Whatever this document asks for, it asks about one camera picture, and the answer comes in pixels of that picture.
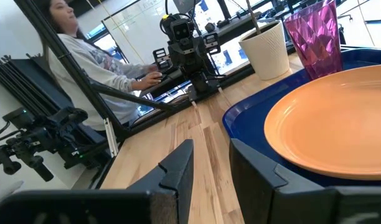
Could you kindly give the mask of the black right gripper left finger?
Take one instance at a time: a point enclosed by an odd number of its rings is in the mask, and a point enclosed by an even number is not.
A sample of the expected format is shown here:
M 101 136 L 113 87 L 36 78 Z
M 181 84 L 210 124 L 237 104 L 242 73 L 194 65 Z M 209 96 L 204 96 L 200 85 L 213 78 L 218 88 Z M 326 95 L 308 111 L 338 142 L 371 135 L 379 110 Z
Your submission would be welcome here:
M 187 223 L 193 179 L 186 139 L 126 189 L 19 192 L 0 203 L 0 223 Z

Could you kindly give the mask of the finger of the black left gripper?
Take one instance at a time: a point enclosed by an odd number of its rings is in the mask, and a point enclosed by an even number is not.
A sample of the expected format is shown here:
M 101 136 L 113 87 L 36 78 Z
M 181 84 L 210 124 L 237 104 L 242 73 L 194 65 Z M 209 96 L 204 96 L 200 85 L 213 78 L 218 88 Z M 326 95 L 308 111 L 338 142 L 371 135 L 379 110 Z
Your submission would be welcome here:
M 208 54 L 215 55 L 221 53 L 219 36 L 217 33 L 206 34 L 203 36 L 203 40 Z
M 167 70 L 172 67 L 171 58 L 169 54 L 166 53 L 165 48 L 160 48 L 153 51 L 153 57 L 155 64 L 160 70 Z

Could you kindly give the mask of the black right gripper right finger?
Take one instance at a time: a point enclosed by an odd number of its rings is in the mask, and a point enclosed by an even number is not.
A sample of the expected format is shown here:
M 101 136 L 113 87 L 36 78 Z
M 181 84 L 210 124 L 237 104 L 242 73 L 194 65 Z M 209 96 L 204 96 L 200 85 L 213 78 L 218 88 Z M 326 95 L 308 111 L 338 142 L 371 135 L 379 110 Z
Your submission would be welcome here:
M 245 223 L 381 223 L 381 187 L 323 187 L 238 139 L 230 168 Z

